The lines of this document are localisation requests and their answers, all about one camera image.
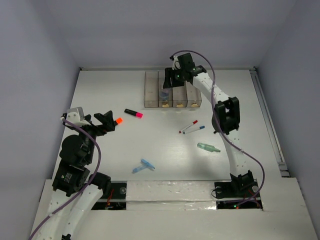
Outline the blue cap whiteboard marker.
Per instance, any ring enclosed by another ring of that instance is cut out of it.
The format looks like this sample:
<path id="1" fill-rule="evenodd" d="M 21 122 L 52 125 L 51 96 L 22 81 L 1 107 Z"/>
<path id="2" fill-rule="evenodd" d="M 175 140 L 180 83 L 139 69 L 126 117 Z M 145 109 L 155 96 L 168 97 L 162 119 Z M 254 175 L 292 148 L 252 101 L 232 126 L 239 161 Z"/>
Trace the blue cap whiteboard marker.
<path id="1" fill-rule="evenodd" d="M 194 127 L 194 128 L 191 128 L 191 129 L 187 129 L 187 130 L 183 131 L 182 133 L 183 133 L 184 135 L 186 135 L 186 134 L 190 134 L 190 133 L 193 133 L 193 132 L 202 130 L 202 129 L 204 129 L 204 128 L 205 128 L 205 126 L 202 125 L 202 126 Z"/>

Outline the clear paperclip jar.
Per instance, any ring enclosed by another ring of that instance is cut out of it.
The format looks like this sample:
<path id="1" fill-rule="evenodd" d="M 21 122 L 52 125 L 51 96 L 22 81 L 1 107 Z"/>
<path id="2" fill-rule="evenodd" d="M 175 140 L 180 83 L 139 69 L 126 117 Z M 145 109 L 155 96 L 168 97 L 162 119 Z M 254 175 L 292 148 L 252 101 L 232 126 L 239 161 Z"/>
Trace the clear paperclip jar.
<path id="1" fill-rule="evenodd" d="M 169 101 L 170 100 L 171 89 L 165 88 L 160 89 L 159 91 L 159 100 L 161 101 Z"/>

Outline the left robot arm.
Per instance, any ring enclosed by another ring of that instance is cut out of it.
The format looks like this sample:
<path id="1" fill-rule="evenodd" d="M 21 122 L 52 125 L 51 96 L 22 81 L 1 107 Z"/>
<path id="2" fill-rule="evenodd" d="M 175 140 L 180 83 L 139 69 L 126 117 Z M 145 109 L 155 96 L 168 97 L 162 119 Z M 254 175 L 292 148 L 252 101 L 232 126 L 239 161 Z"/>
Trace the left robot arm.
<path id="1" fill-rule="evenodd" d="M 98 152 L 97 166 L 102 151 L 97 137 L 116 129 L 113 112 L 93 115 L 99 125 L 92 123 L 91 115 L 84 115 L 81 107 L 70 108 L 61 116 L 62 124 L 76 134 L 67 136 L 61 144 L 60 162 L 53 178 L 46 217 L 33 230 L 31 240 L 74 240 L 90 210 L 111 191 L 111 178 L 87 166 Z"/>

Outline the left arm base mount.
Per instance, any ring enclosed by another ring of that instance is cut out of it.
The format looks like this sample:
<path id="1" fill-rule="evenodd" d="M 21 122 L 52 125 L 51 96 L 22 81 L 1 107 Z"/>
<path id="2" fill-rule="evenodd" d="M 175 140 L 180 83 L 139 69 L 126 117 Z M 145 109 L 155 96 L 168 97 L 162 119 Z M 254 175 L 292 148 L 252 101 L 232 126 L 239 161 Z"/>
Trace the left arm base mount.
<path id="1" fill-rule="evenodd" d="M 122 211 L 127 209 L 127 182 L 112 181 L 109 193 L 104 194 L 92 210 Z"/>

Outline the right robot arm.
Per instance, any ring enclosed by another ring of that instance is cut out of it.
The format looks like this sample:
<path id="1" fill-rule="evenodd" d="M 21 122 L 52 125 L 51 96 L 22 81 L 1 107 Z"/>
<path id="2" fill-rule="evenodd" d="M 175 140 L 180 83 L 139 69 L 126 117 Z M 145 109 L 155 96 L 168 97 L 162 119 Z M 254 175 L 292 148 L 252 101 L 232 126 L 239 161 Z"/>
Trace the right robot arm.
<path id="1" fill-rule="evenodd" d="M 247 166 L 247 158 L 240 147 L 240 101 L 230 97 L 216 85 L 216 77 L 210 76 L 202 65 L 196 65 L 190 53 L 178 51 L 170 56 L 172 67 L 165 69 L 163 87 L 182 87 L 190 83 L 210 102 L 212 126 L 220 135 L 227 153 L 230 169 L 229 182 L 216 184 L 216 198 L 252 198 L 256 182 Z"/>

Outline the red cap whiteboard marker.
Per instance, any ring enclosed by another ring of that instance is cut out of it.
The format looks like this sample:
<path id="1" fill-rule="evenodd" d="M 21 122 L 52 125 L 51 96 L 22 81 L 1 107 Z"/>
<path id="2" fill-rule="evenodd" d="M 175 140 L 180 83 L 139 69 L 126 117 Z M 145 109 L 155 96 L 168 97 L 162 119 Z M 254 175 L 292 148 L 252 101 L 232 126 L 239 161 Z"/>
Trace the red cap whiteboard marker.
<path id="1" fill-rule="evenodd" d="M 192 123 L 190 123 L 189 125 L 185 126 L 183 129 L 179 130 L 178 133 L 181 134 L 183 133 L 185 130 L 187 130 L 188 128 L 192 127 L 193 125 L 195 125 L 198 122 L 198 120 L 193 121 Z"/>

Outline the green transparent utility knife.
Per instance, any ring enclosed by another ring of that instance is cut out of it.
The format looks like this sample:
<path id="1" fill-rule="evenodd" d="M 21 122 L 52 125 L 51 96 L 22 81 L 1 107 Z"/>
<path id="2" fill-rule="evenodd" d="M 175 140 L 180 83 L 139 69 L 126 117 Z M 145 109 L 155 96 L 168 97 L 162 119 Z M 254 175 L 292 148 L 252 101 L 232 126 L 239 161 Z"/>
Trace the green transparent utility knife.
<path id="1" fill-rule="evenodd" d="M 220 153 L 221 152 L 219 149 L 217 149 L 213 145 L 209 145 L 209 144 L 206 144 L 206 143 L 199 142 L 197 144 L 197 147 L 202 149 L 202 150 L 205 150 L 207 152 L 210 152 L 210 153 L 213 153 L 213 152 Z"/>

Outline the clear four-compartment organizer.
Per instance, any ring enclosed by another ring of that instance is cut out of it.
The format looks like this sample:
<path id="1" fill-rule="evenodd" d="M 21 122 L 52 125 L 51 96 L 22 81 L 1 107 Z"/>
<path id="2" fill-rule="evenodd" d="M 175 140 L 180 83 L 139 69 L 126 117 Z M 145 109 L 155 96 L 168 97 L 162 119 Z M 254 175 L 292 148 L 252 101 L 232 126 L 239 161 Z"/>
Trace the clear four-compartment organizer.
<path id="1" fill-rule="evenodd" d="M 159 91 L 163 89 L 164 71 L 146 71 L 144 74 L 145 108 L 199 108 L 202 104 L 200 91 L 186 82 L 184 86 L 170 88 L 169 100 L 159 100 Z"/>

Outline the orange highlighter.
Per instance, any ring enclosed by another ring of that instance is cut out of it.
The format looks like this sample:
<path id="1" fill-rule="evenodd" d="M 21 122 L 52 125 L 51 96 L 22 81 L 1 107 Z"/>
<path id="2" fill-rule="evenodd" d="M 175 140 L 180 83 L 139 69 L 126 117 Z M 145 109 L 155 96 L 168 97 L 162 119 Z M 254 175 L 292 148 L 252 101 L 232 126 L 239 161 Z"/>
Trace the orange highlighter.
<path id="1" fill-rule="evenodd" d="M 118 119 L 115 120 L 116 124 L 119 125 L 123 122 L 123 119 L 119 117 Z"/>

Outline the pink black highlighter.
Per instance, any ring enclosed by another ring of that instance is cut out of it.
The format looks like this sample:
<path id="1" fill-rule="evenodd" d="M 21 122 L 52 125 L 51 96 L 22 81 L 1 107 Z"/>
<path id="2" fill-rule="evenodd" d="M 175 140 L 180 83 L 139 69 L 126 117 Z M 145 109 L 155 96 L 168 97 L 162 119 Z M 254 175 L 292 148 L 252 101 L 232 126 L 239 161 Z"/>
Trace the pink black highlighter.
<path id="1" fill-rule="evenodd" d="M 124 112 L 126 114 L 129 114 L 129 115 L 134 116 L 134 117 L 139 118 L 139 119 L 141 119 L 143 117 L 143 114 L 141 112 L 137 112 L 137 111 L 134 111 L 134 110 L 131 110 L 131 109 L 127 109 L 126 108 L 124 110 Z"/>

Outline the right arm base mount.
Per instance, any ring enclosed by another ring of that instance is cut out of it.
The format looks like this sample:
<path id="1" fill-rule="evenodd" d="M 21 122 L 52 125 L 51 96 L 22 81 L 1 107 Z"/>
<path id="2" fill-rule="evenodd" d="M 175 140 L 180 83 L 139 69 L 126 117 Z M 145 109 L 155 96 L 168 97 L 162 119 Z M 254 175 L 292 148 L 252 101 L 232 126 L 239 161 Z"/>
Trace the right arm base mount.
<path id="1" fill-rule="evenodd" d="M 259 189 L 255 182 L 253 186 L 245 190 L 244 193 L 236 193 L 231 182 L 221 181 L 214 183 L 214 189 L 211 191 L 211 196 L 216 200 L 216 208 L 218 210 L 238 210 L 238 209 L 263 209 L 261 196 L 258 193 L 255 197 L 242 203 L 248 198 L 256 194 Z"/>

